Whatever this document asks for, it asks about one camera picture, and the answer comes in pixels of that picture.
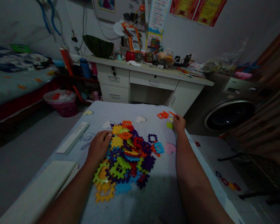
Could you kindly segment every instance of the poster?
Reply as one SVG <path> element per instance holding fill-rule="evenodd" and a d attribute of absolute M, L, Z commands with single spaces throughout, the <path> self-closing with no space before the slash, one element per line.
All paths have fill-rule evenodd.
<path fill-rule="evenodd" d="M 201 0 L 194 21 L 213 27 L 227 0 Z"/>
<path fill-rule="evenodd" d="M 115 0 L 97 0 L 100 9 L 115 13 Z"/>
<path fill-rule="evenodd" d="M 170 13 L 191 20 L 199 0 L 172 0 Z"/>
<path fill-rule="evenodd" d="M 151 45 L 152 38 L 159 40 L 160 42 L 162 41 L 162 35 L 148 32 L 147 40 L 146 40 L 146 48 L 147 46 L 149 47 Z"/>
<path fill-rule="evenodd" d="M 149 15 L 148 31 L 163 34 L 170 0 L 153 0 Z"/>

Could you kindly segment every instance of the blue cable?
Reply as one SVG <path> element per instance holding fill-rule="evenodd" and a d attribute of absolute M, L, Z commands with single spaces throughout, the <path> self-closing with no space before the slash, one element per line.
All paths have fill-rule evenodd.
<path fill-rule="evenodd" d="M 40 8 L 41 8 L 41 11 L 42 11 L 42 13 L 43 13 L 44 24 L 46 25 L 46 28 L 47 28 L 49 34 L 52 34 L 52 33 L 51 33 L 51 30 L 50 30 L 50 28 L 49 28 L 49 25 L 48 25 L 48 23 L 47 23 L 47 20 L 46 20 L 46 14 L 45 14 L 45 12 L 44 12 L 44 7 L 43 7 L 43 5 L 40 3 L 39 0 L 37 0 L 37 2 L 39 3 Z"/>
<path fill-rule="evenodd" d="M 52 27 L 58 33 L 58 35 L 61 36 L 61 33 L 57 30 L 55 23 L 54 23 L 55 9 L 54 9 L 53 3 L 51 0 L 48 0 L 48 3 L 50 4 L 50 6 L 52 8 L 52 15 L 51 15 Z"/>

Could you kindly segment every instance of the white wall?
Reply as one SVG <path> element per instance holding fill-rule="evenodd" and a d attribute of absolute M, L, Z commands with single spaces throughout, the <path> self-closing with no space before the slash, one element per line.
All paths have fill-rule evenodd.
<path fill-rule="evenodd" d="M 53 36 L 47 32 L 40 7 L 35 0 L 4 0 L 0 1 L 0 41 L 4 44 L 27 44 L 33 51 L 53 58 L 61 58 L 59 46 L 64 44 L 75 53 L 71 41 L 71 24 L 81 43 L 84 1 L 55 0 L 54 4 L 62 25 L 58 19 L 55 19 L 55 23 L 58 29 L 62 27 L 63 38 L 56 33 Z M 85 18 L 85 34 L 104 40 L 107 40 L 104 35 L 109 39 L 117 37 L 112 30 L 112 23 L 108 22 L 102 22 L 107 27 L 102 27 L 103 35 L 89 4 L 86 5 Z M 204 62 L 220 53 L 238 49 L 241 41 L 249 37 L 245 57 L 253 61 L 279 32 L 280 0 L 228 0 L 213 28 L 168 14 L 163 44 L 170 47 L 176 55 L 192 53 L 196 62 Z M 116 48 L 119 47 L 120 39 L 111 41 Z M 85 46 L 82 47 L 82 52 L 90 54 Z"/>

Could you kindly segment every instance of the brown curtain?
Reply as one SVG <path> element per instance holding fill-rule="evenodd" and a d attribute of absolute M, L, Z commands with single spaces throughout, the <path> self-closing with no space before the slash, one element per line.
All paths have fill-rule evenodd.
<path fill-rule="evenodd" d="M 254 77 L 254 81 L 275 89 L 276 93 L 257 108 L 254 117 L 230 133 L 248 153 L 280 163 L 280 35 L 276 39 L 259 58 L 262 68 Z"/>

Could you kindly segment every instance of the pink trash bin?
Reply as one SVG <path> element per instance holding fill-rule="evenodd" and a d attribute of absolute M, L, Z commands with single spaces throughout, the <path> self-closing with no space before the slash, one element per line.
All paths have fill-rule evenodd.
<path fill-rule="evenodd" d="M 43 98 L 62 117 L 73 117 L 78 114 L 76 104 L 77 95 L 69 90 L 55 90 L 46 93 Z"/>

